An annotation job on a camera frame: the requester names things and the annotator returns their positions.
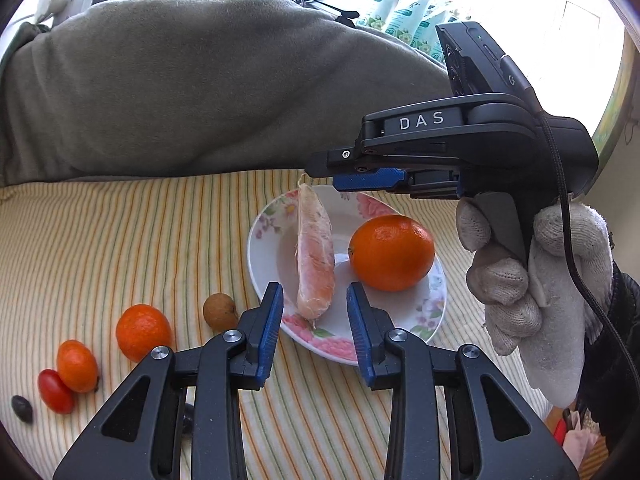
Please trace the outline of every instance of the white knit glove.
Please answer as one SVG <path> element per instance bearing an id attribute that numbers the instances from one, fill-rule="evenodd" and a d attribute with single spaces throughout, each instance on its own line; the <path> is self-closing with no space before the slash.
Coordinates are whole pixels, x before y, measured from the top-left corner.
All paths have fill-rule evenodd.
<path id="1" fill-rule="evenodd" d="M 607 225 L 580 203 L 570 203 L 570 213 L 578 272 L 607 311 L 613 276 Z M 568 406 L 580 385 L 585 333 L 592 342 L 602 327 L 569 276 L 560 206 L 534 219 L 528 272 L 491 240 L 489 222 L 469 199 L 458 203 L 456 227 L 463 247 L 476 252 L 466 283 L 484 303 L 495 351 L 508 355 L 519 347 L 529 384 L 555 406 Z"/>

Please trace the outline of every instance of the white floral plate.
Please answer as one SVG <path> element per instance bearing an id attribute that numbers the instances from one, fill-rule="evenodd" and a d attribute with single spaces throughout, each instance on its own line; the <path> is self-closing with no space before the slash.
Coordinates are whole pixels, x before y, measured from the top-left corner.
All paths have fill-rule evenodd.
<path id="1" fill-rule="evenodd" d="M 329 309 L 316 320 L 315 329 L 297 314 L 294 303 L 298 296 L 298 190 L 277 197 L 255 219 L 247 242 L 249 273 L 260 298 L 269 282 L 282 284 L 285 299 L 280 326 L 295 341 L 331 361 L 357 365 L 346 291 L 358 279 L 351 270 L 347 248 L 351 235 L 364 222 L 398 212 L 364 193 L 340 193 L 333 186 L 313 188 L 331 219 L 335 251 L 334 297 Z M 408 290 L 382 292 L 368 286 L 365 290 L 370 304 L 388 311 L 395 326 L 410 330 L 424 341 L 433 337 L 442 322 L 447 285 L 437 256 L 428 275 Z"/>

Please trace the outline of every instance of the silver screw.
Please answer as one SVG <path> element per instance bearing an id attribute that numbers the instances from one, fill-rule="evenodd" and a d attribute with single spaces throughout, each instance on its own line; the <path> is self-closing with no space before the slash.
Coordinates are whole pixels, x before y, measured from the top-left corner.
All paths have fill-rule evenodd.
<path id="1" fill-rule="evenodd" d="M 404 341 L 406 340 L 406 332 L 400 328 L 389 330 L 389 339 L 391 341 Z"/>
<path id="2" fill-rule="evenodd" d="M 469 359 L 475 359 L 480 357 L 480 349 L 476 345 L 464 345 L 462 347 L 462 354 Z"/>
<path id="3" fill-rule="evenodd" d="M 222 339 L 224 339 L 227 343 L 235 343 L 236 341 L 242 339 L 242 332 L 236 329 L 227 330 L 225 333 L 223 333 Z"/>
<path id="4" fill-rule="evenodd" d="M 169 355 L 169 349 L 166 346 L 156 346 L 151 351 L 151 357 L 153 359 L 164 359 Z"/>

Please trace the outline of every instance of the blueberry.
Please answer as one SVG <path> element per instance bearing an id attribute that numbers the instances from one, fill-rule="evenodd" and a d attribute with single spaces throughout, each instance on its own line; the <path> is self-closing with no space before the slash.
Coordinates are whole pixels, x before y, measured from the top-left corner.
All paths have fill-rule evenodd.
<path id="1" fill-rule="evenodd" d="M 14 410 L 15 416 L 21 421 L 31 424 L 33 422 L 33 408 L 31 403 L 21 397 L 20 395 L 14 395 L 11 398 L 11 407 Z"/>
<path id="2" fill-rule="evenodd" d="M 185 404 L 182 418 L 182 436 L 191 436 L 191 433 L 193 433 L 193 404 Z"/>

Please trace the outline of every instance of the blue rubber tip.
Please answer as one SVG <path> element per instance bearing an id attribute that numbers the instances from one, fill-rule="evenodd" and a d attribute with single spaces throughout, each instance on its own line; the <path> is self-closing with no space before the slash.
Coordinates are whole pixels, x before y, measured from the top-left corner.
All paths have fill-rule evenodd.
<path id="1" fill-rule="evenodd" d="M 391 189 L 406 179 L 406 171 L 380 168 L 374 173 L 334 176 L 334 187 L 338 191 L 368 191 Z"/>
<path id="2" fill-rule="evenodd" d="M 273 356 L 276 351 L 276 343 L 278 342 L 278 330 L 280 329 L 283 307 L 284 295 L 282 286 L 278 284 L 278 288 L 269 307 L 269 315 L 264 324 L 262 338 L 258 345 L 258 369 L 255 380 L 260 387 L 264 386 L 267 378 L 271 375 L 271 365 L 273 365 Z"/>
<path id="3" fill-rule="evenodd" d="M 360 373 L 366 385 L 371 386 L 376 378 L 373 371 L 373 361 L 371 359 L 371 341 L 367 334 L 353 285 L 350 285 L 347 289 L 347 314 L 349 316 L 349 324 L 351 325 L 353 345 L 356 349 Z"/>

